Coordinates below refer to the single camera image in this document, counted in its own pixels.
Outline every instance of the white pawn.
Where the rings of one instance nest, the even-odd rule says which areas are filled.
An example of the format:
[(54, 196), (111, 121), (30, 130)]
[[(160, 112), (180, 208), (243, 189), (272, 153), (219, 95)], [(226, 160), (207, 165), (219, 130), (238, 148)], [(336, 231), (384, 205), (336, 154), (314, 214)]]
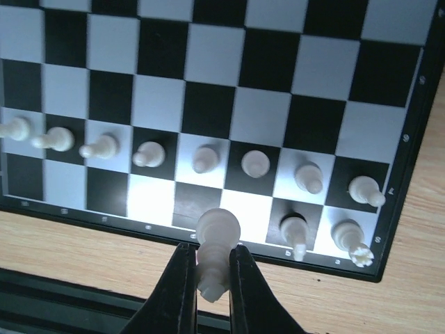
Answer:
[(47, 134), (33, 138), (31, 145), (35, 148), (52, 148), (55, 151), (65, 152), (74, 146), (74, 136), (64, 127), (53, 127)]
[(139, 167), (159, 167), (164, 160), (164, 148), (154, 141), (141, 144), (138, 151), (133, 154), (133, 164)]
[(24, 141), (31, 135), (31, 123), (22, 117), (16, 117), (8, 124), (0, 124), (0, 138)]
[(267, 174), (270, 168), (270, 161), (267, 155), (261, 151), (249, 151), (241, 160), (241, 168), (244, 173), (255, 179)]
[(349, 254), (353, 263), (360, 268), (371, 266), (374, 254), (364, 244), (364, 233), (352, 219), (336, 224), (331, 231), (335, 245)]
[(293, 259), (303, 261), (306, 255), (307, 235), (309, 227), (304, 219), (289, 217), (284, 219), (280, 225), (281, 236), (285, 242), (293, 248)]
[(349, 194), (357, 203), (368, 203), (373, 207), (384, 205), (386, 198), (378, 188), (378, 183), (368, 176), (359, 176), (349, 184)]
[(118, 142), (108, 134), (102, 134), (96, 143), (83, 145), (79, 154), (84, 158), (110, 159), (119, 152)]
[(323, 190), (323, 174), (321, 169), (313, 164), (300, 167), (295, 173), (295, 181), (300, 189), (312, 194)]
[(207, 146), (198, 148), (193, 156), (193, 170), (198, 174), (211, 172), (218, 163), (218, 153)]
[(196, 225), (197, 288), (210, 303), (229, 289), (229, 255), (241, 236), (238, 219), (225, 209), (205, 212)]

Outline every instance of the black square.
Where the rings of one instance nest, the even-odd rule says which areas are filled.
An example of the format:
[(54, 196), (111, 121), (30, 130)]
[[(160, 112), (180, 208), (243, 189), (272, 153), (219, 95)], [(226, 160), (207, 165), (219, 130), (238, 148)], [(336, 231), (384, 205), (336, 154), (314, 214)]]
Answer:
[(303, 218), (309, 227), (306, 246), (307, 250), (312, 251), (315, 245), (315, 238), (320, 224), (322, 205), (294, 202), (281, 198), (274, 198), (272, 202), (272, 210), (270, 211), (270, 223), (267, 231), (266, 242), (268, 244), (291, 246), (288, 245), (281, 236), (280, 224), (283, 219), (290, 216)]
[(141, 19), (138, 74), (184, 78), (188, 24), (160, 19)]
[(127, 215), (128, 174), (88, 167), (86, 193), (88, 210)]
[(420, 47), (362, 41), (349, 99), (405, 107)]
[(368, 0), (309, 0), (304, 32), (360, 39)]
[(91, 70), (88, 118), (129, 125), (132, 94), (132, 75)]
[(382, 190), (389, 164), (381, 162), (336, 157), (325, 204), (365, 212), (377, 212), (376, 207), (355, 202), (349, 195), (349, 184), (358, 176), (369, 176)]
[(6, 155), (8, 194), (43, 200), (42, 160), (23, 155)]
[(284, 147), (334, 154), (346, 103), (294, 95)]
[(45, 63), (86, 67), (87, 14), (46, 9)]
[(247, 0), (195, 0), (193, 22), (242, 27), (247, 3)]
[(247, 29), (239, 85), (289, 92), (300, 35)]
[(42, 111), (42, 75), (40, 64), (24, 61), (3, 63), (5, 106), (29, 111)]
[(0, 5), (39, 8), (39, 0), (0, 0)]
[(176, 183), (173, 225), (194, 230), (198, 219), (220, 206), (221, 189)]
[(74, 135), (74, 146), (65, 152), (47, 150), (47, 159), (68, 164), (83, 165), (83, 157), (79, 154), (79, 148), (85, 143), (85, 120), (57, 115), (46, 115), (47, 131), (52, 127), (64, 127)]
[[(267, 155), (270, 161), (270, 169), (267, 174), (257, 179), (244, 173), (244, 170), (241, 167), (242, 158), (246, 153), (252, 150), (263, 152)], [(279, 148), (232, 141), (230, 143), (229, 161), (227, 163), (224, 189), (272, 196), (279, 156)]]
[(154, 141), (162, 145), (165, 150), (164, 162), (159, 167), (139, 167), (131, 164), (131, 174), (173, 180), (175, 178), (178, 133), (143, 129), (142, 127), (133, 128), (133, 154), (138, 151), (141, 144), (148, 141)]
[(182, 132), (229, 138), (235, 87), (188, 82)]
[(94, 14), (136, 16), (138, 0), (92, 0), (91, 11)]

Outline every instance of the chessboard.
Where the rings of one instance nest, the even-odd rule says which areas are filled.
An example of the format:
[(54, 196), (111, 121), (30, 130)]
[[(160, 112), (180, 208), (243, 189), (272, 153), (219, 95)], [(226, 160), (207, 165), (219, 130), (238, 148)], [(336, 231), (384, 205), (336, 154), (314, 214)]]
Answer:
[[(378, 282), (444, 61), (443, 8), (0, 0), (1, 209), (196, 243), (221, 207), (258, 260)], [(197, 170), (202, 148), (217, 159)], [(378, 204), (352, 195), (357, 177)], [(302, 260), (283, 237), (291, 216), (307, 227)], [(344, 221), (372, 263), (334, 240)]]

